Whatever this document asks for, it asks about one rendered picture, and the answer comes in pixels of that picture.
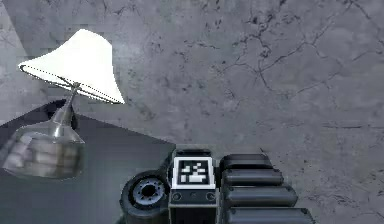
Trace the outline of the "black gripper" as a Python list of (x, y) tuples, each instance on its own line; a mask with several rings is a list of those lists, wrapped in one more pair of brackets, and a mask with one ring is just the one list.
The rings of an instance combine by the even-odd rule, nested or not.
[(129, 179), (120, 194), (119, 224), (169, 224), (169, 168), (167, 157), (157, 169)]

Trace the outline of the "dark grey side table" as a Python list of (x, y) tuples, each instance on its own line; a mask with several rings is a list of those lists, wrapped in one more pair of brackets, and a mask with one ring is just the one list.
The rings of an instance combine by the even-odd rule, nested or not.
[(155, 170), (174, 145), (76, 114), (85, 141), (82, 173), (69, 180), (17, 178), (0, 168), (0, 224), (115, 224), (134, 175)]

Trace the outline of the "white shade silver table lamp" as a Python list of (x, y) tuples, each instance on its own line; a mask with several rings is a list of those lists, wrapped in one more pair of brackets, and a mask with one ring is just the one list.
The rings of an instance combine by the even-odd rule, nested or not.
[(0, 168), (17, 177), (64, 180), (78, 176), (85, 141), (72, 127), (75, 97), (112, 105), (125, 102), (114, 75), (112, 44), (80, 29), (53, 51), (21, 62), (18, 68), (70, 95), (51, 118), (22, 126), (11, 135), (0, 149)]

